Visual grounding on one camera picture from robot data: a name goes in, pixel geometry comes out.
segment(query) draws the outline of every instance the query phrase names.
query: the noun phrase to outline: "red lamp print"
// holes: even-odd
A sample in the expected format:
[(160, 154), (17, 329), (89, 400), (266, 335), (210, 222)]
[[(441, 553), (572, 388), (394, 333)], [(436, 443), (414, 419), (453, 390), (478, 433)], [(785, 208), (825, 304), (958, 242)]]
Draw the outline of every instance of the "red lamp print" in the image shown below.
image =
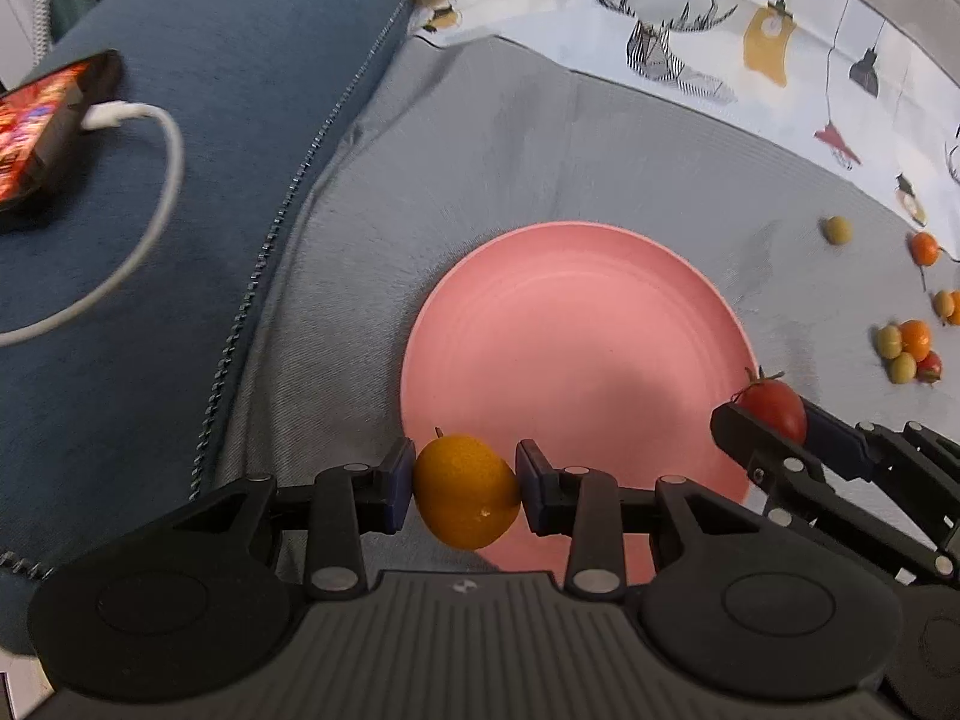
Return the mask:
[(837, 29), (833, 33), (833, 45), (830, 46), (830, 50), (827, 52), (827, 85), (824, 87), (824, 96), (827, 98), (827, 124), (823, 129), (819, 129), (813, 134), (814, 138), (821, 143), (826, 143), (830, 147), (830, 153), (833, 154), (837, 164), (843, 167), (844, 170), (853, 170), (853, 163), (860, 165), (861, 162), (853, 149), (850, 148), (843, 139), (843, 135), (840, 134), (840, 130), (837, 129), (836, 124), (833, 123), (832, 111), (830, 111), (830, 56), (836, 51), (837, 35), (840, 34), (840, 25), (843, 23), (843, 16), (847, 15), (849, 5), (850, 0), (847, 0), (843, 6), (843, 13), (840, 14)]
[(840, 130), (836, 128), (833, 122), (827, 122), (827, 126), (817, 130), (813, 137), (818, 141), (826, 143), (830, 147), (830, 151), (833, 152), (834, 159), (845, 169), (852, 170), (854, 162), (856, 162), (857, 165), (860, 164), (860, 158), (856, 153), (853, 153), (852, 148), (847, 146), (843, 135), (840, 134)]

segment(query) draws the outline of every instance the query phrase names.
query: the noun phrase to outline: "cherry tomato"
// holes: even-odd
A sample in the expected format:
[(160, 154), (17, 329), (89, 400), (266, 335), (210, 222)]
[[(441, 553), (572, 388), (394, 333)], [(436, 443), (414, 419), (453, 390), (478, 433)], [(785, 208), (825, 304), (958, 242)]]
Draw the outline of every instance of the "cherry tomato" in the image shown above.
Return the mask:
[(933, 265), (940, 256), (940, 245), (929, 233), (917, 233), (910, 239), (910, 254), (919, 266)]
[(844, 217), (830, 217), (823, 223), (824, 237), (836, 247), (853, 240), (853, 225)]
[(884, 360), (896, 360), (904, 351), (904, 336), (896, 324), (888, 324), (877, 332), (877, 351)]
[(806, 440), (806, 410), (789, 384), (779, 381), (783, 374), (766, 377), (763, 368), (757, 377), (750, 372), (750, 385), (736, 396), (736, 404), (782, 436), (803, 445)]
[(936, 293), (933, 296), (933, 310), (943, 322), (946, 322), (957, 310), (953, 294), (947, 292), (947, 290), (940, 290), (939, 293)]
[(917, 378), (917, 365), (919, 363), (913, 359), (910, 352), (899, 354), (890, 361), (890, 367), (887, 368), (887, 374), (890, 381), (894, 384), (906, 384)]
[(933, 384), (939, 382), (943, 375), (944, 363), (936, 352), (931, 351), (923, 360), (917, 362), (917, 381)]
[(901, 324), (901, 336), (904, 337), (904, 350), (913, 355), (917, 362), (923, 360), (930, 351), (930, 328), (921, 319), (910, 319)]

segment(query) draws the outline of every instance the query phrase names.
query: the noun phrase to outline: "orange cherry tomato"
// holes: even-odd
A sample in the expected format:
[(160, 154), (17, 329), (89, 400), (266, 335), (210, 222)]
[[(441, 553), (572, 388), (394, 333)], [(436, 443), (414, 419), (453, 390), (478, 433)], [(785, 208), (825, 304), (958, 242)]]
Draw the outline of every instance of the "orange cherry tomato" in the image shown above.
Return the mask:
[(901, 336), (904, 337), (904, 350), (910, 352), (914, 360), (920, 362), (930, 353), (930, 328), (920, 319), (910, 319), (901, 324)]
[(919, 266), (929, 268), (940, 256), (940, 245), (929, 233), (917, 233), (910, 239), (910, 254)]

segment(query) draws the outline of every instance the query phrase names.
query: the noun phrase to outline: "red cherry tomato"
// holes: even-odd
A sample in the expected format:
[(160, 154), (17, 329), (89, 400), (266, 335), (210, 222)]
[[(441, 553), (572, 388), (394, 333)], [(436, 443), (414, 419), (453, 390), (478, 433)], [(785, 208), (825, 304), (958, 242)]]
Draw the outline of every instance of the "red cherry tomato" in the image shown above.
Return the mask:
[(747, 389), (736, 396), (736, 404), (794, 443), (806, 440), (806, 411), (803, 401), (778, 377), (751, 376)]
[(936, 352), (929, 352), (923, 360), (917, 362), (917, 380), (925, 384), (939, 382), (944, 375), (944, 363)]

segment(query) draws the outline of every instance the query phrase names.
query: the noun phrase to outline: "blue cushion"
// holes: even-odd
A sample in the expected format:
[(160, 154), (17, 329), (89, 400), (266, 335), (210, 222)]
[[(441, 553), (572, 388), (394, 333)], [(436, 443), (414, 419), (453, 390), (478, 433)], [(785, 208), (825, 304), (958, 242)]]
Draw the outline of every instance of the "blue cushion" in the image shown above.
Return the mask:
[[(0, 349), (0, 553), (58, 565), (187, 501), (208, 399), (212, 458), (270, 264), (402, 39), (408, 7), (104, 0), (44, 62), (42, 70), (119, 50), (118, 96), (173, 114), (186, 176), (174, 220), (140, 271), (75, 322)], [(123, 260), (154, 210), (165, 159), (151, 122), (83, 137), (54, 223), (0, 239), (2, 329), (64, 308)], [(282, 205), (250, 315), (233, 328)], [(235, 351), (212, 391), (228, 336)], [(205, 481), (211, 471), (205, 460)], [(0, 646), (27, 651), (33, 585), (0, 569)]]

